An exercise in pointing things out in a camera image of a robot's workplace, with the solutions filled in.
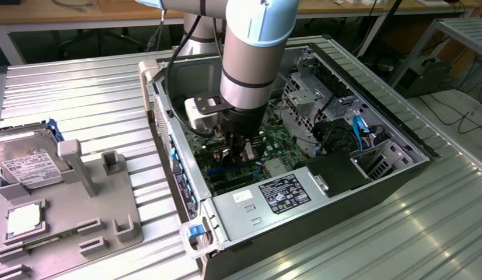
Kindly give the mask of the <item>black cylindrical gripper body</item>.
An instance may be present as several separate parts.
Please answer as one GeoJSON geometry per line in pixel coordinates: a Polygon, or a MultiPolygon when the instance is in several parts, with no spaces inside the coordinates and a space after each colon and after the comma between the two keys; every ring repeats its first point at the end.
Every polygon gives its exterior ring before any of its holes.
{"type": "Polygon", "coordinates": [[[258,136],[267,105],[255,109],[231,108],[219,112],[219,127],[227,139],[258,136]]]}

